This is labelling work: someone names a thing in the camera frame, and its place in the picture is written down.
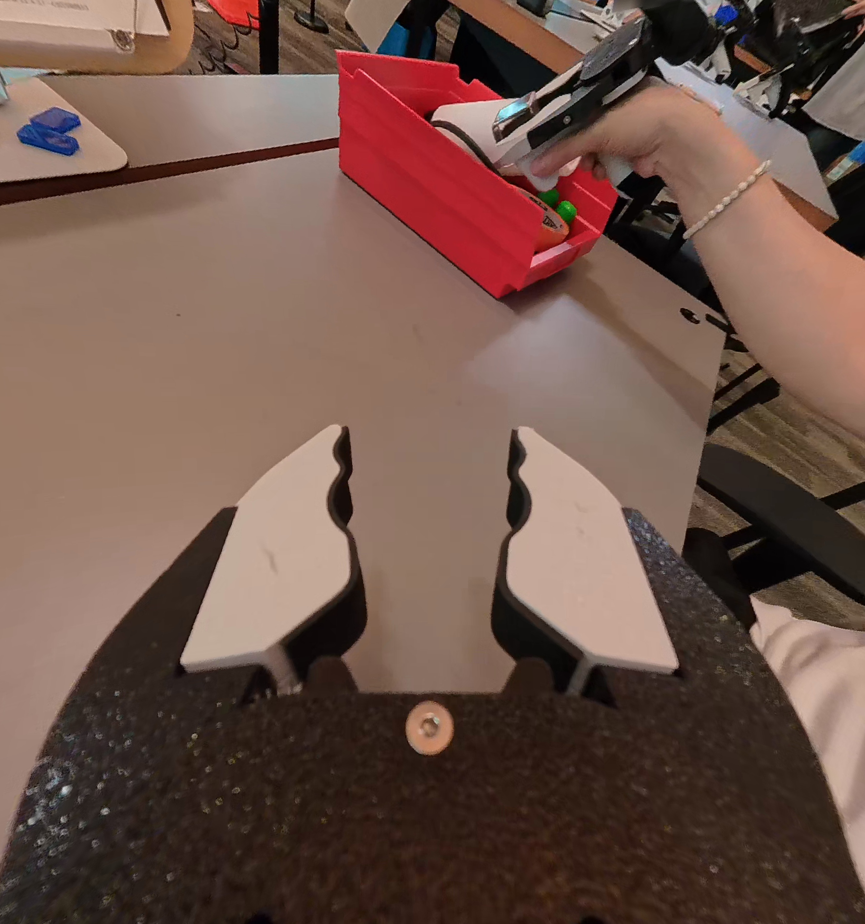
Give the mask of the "person's right forearm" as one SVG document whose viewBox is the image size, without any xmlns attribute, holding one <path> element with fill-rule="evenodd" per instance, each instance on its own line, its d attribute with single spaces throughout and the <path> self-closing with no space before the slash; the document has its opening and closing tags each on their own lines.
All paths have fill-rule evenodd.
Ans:
<svg viewBox="0 0 865 924">
<path fill-rule="evenodd" d="M 694 237 L 730 322 L 794 398 L 865 440 L 865 260 L 820 234 L 769 179 Z"/>
</svg>

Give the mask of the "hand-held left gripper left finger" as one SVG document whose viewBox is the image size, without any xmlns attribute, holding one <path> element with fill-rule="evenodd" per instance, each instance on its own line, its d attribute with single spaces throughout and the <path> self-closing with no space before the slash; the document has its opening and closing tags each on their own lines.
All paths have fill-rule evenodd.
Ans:
<svg viewBox="0 0 865 924">
<path fill-rule="evenodd" d="M 180 656 L 188 673 L 260 667 L 276 683 L 346 654 L 367 625 L 350 434 L 332 424 L 243 495 Z"/>
</svg>

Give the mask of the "white plastic bottle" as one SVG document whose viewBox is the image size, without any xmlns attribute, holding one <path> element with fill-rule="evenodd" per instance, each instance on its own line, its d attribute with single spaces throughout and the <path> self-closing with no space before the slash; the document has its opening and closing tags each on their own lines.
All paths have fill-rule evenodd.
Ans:
<svg viewBox="0 0 865 924">
<path fill-rule="evenodd" d="M 497 98 L 466 103 L 451 103 L 439 106 L 430 116 L 433 128 L 446 139 L 461 148 L 473 160 L 504 178 L 520 179 L 531 175 L 520 162 L 532 150 L 528 132 L 549 119 L 558 107 L 567 100 L 562 97 L 546 105 L 536 115 L 512 128 L 501 140 L 496 140 L 494 122 L 498 113 L 508 105 L 514 107 L 518 100 Z"/>
</svg>

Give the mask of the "orange tape roll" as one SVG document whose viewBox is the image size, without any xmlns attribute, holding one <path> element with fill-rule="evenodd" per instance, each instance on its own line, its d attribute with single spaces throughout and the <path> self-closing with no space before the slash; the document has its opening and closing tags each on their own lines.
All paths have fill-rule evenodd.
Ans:
<svg viewBox="0 0 865 924">
<path fill-rule="evenodd" d="M 542 223 L 535 239 L 535 250 L 541 252 L 561 244 L 569 234 L 569 225 L 562 216 L 538 196 L 528 191 L 521 191 L 528 199 L 537 205 L 542 212 Z"/>
</svg>

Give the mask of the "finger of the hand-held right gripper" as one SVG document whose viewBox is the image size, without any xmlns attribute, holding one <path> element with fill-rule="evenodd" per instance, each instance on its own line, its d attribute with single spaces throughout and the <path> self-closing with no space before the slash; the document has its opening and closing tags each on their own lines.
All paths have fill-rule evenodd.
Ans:
<svg viewBox="0 0 865 924">
<path fill-rule="evenodd" d="M 517 132 L 517 162 L 528 163 L 595 123 L 655 69 L 652 61 L 594 65 L 579 61 L 526 97 Z"/>
<path fill-rule="evenodd" d="M 642 17 L 625 23 L 621 28 L 607 35 L 587 52 L 581 61 L 587 61 L 589 64 L 594 65 L 611 64 L 617 61 L 653 62 L 655 59 L 654 53 L 653 28 L 650 20 L 647 17 Z M 512 128 L 524 121 L 525 117 L 522 113 L 523 104 L 519 102 L 514 107 L 508 105 L 498 113 L 494 122 L 496 140 L 501 140 Z"/>
</svg>

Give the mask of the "person's white shirt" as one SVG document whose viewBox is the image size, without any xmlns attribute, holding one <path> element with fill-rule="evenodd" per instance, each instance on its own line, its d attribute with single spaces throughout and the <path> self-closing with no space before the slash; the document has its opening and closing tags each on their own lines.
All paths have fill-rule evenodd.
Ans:
<svg viewBox="0 0 865 924">
<path fill-rule="evenodd" d="M 800 619 L 750 599 L 752 641 L 819 757 L 865 892 L 865 631 Z"/>
</svg>

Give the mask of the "red plastic bin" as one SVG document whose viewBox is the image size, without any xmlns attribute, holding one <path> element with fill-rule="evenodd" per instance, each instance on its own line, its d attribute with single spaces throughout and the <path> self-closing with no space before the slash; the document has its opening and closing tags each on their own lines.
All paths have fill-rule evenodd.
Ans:
<svg viewBox="0 0 865 924">
<path fill-rule="evenodd" d="M 588 253 L 617 202 L 608 181 L 577 170 L 557 182 L 577 210 L 553 248 L 537 250 L 540 210 L 508 179 L 427 121 L 439 107 L 505 103 L 454 64 L 336 53 L 341 171 L 495 297 L 546 279 Z"/>
</svg>

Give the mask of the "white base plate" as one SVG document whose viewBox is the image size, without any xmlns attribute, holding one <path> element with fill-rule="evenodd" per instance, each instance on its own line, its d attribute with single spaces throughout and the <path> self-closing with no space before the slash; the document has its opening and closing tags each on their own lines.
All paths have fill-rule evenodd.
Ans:
<svg viewBox="0 0 865 924">
<path fill-rule="evenodd" d="M 60 144 L 34 137 L 34 118 L 61 109 L 79 124 Z M 38 77 L 0 90 L 0 184 L 103 174 L 127 165 L 127 155 L 72 103 Z"/>
</svg>

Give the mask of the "black office chair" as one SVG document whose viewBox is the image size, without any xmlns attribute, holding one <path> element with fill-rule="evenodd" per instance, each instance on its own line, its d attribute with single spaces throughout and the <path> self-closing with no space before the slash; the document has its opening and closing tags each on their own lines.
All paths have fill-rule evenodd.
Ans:
<svg viewBox="0 0 865 924">
<path fill-rule="evenodd" d="M 683 548 L 737 613 L 741 594 L 806 574 L 865 606 L 865 534 L 841 514 L 865 501 L 865 481 L 820 498 L 750 456 L 707 445 L 697 484 L 747 521 L 724 537 L 690 528 Z"/>
</svg>

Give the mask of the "person's right hand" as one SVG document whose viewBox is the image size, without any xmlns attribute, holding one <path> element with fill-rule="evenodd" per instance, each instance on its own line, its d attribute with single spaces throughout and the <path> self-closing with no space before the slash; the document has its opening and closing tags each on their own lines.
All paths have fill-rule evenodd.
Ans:
<svg viewBox="0 0 865 924">
<path fill-rule="evenodd" d="M 576 159 L 596 177 L 620 160 L 643 178 L 661 179 L 687 229 L 720 214 L 768 171 L 715 110 L 654 80 L 585 129 L 548 144 L 531 173 L 544 179 Z"/>
</svg>

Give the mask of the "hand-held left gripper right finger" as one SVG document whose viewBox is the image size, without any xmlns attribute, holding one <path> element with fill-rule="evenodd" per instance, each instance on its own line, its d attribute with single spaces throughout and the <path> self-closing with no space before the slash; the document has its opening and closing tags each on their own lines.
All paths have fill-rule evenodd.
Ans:
<svg viewBox="0 0 865 924">
<path fill-rule="evenodd" d="M 678 676 L 680 664 L 621 503 L 531 428 L 511 433 L 508 534 L 491 612 L 498 645 L 582 697 L 603 668 Z"/>
</svg>

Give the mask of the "small blue plastic piece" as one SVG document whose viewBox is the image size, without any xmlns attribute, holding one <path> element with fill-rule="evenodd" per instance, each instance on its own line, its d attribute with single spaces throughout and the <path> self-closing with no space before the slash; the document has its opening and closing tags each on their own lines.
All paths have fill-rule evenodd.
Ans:
<svg viewBox="0 0 865 924">
<path fill-rule="evenodd" d="M 73 135 L 80 125 L 80 117 L 76 113 L 53 106 L 31 116 L 17 130 L 16 136 L 23 145 L 51 154 L 73 156 L 80 150 L 80 143 Z"/>
</svg>

